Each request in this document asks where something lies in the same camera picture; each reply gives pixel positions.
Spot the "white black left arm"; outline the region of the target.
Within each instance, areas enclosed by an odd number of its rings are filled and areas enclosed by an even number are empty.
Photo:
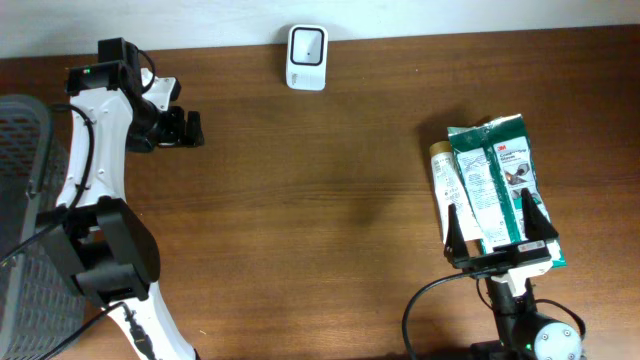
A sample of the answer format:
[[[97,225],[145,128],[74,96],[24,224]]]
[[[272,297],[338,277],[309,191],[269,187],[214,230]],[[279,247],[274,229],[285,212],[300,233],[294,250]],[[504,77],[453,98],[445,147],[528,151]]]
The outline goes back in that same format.
[[[100,309],[141,359],[196,359],[162,297],[159,248],[129,207],[126,155],[204,144],[200,115],[176,105],[181,85],[142,67],[145,52],[101,40],[93,65],[70,69],[71,154],[55,208],[41,213],[42,245],[69,290]]]

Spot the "white tube gold cap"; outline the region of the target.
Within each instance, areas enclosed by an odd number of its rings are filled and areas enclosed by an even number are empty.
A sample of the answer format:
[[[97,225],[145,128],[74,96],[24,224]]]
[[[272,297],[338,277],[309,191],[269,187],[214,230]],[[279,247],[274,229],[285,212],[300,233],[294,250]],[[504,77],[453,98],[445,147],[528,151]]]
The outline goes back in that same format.
[[[439,208],[442,241],[446,242],[449,230],[449,206],[454,204],[460,229],[465,241],[484,238],[473,214],[466,190],[458,174],[453,150],[448,141],[434,143],[429,148],[433,175],[434,194]]]

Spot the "green glove package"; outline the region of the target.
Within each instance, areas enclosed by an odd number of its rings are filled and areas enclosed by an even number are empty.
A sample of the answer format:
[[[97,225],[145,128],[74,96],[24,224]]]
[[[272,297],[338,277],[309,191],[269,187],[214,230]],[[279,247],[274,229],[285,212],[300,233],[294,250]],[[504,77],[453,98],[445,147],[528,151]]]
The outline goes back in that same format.
[[[528,131],[520,114],[473,127],[449,127],[448,140],[473,214],[483,232],[482,252],[526,239],[521,191],[544,216]]]

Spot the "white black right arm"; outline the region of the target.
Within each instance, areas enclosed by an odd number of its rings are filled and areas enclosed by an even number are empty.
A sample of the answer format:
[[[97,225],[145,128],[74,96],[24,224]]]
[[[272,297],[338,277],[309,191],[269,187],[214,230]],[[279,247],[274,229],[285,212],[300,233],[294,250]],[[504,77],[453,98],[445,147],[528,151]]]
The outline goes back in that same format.
[[[525,239],[472,257],[458,220],[456,206],[448,206],[444,255],[464,276],[486,282],[498,338],[474,343],[467,359],[580,359],[586,333],[583,320],[569,315],[577,326],[538,311],[530,279],[553,266],[551,242],[559,234],[542,214],[529,190],[521,191]]]

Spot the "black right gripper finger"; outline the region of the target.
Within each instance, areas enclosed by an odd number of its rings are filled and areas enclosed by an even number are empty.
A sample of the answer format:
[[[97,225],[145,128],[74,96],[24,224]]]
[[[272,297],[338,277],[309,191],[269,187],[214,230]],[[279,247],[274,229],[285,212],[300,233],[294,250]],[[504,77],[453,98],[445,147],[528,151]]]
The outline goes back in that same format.
[[[447,260],[468,260],[469,252],[460,227],[455,204],[448,206],[448,231],[444,247]]]
[[[521,191],[524,234],[529,241],[553,240],[559,233],[544,216],[527,188]]]

